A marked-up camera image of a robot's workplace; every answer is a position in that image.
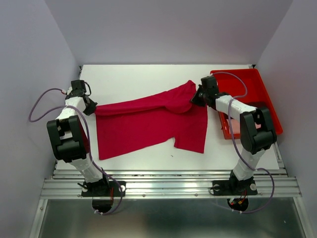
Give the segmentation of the red t-shirt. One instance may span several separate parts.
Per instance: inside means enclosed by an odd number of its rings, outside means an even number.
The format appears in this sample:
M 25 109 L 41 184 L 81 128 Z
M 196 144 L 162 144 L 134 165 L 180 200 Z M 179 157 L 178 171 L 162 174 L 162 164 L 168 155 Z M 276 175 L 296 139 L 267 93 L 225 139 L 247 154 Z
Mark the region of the red t-shirt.
M 191 103 L 196 84 L 144 98 L 97 106 L 95 110 L 100 160 L 134 152 L 174 139 L 174 147 L 203 153 L 208 127 L 206 107 Z

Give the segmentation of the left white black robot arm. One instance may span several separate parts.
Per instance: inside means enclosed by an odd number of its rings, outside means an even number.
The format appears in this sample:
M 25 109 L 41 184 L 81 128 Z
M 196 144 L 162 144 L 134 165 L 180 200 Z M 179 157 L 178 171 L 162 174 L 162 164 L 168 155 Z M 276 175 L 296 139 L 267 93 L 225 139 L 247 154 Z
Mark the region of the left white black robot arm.
M 97 106 L 87 89 L 90 86 L 85 81 L 71 81 L 65 106 L 56 119 L 47 122 L 47 130 L 55 158 L 69 163 L 84 177 L 82 196 L 105 196 L 110 194 L 110 183 L 101 168 L 93 164 L 88 135 L 81 124 L 81 115 L 93 114 Z

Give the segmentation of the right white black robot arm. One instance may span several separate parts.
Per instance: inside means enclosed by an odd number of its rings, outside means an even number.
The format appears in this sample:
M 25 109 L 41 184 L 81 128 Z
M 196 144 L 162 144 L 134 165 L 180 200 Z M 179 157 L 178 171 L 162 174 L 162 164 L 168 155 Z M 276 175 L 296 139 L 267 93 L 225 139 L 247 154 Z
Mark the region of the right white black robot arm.
M 240 126 L 242 151 L 237 151 L 239 160 L 230 172 L 228 180 L 214 180 L 210 193 L 215 196 L 236 196 L 242 193 L 257 194 L 254 172 L 266 150 L 277 141 L 276 131 L 267 107 L 254 107 L 240 101 L 246 94 L 231 96 L 220 92 L 213 74 L 203 77 L 198 90 L 191 99 L 197 106 L 209 106 L 225 113 L 229 120 Z

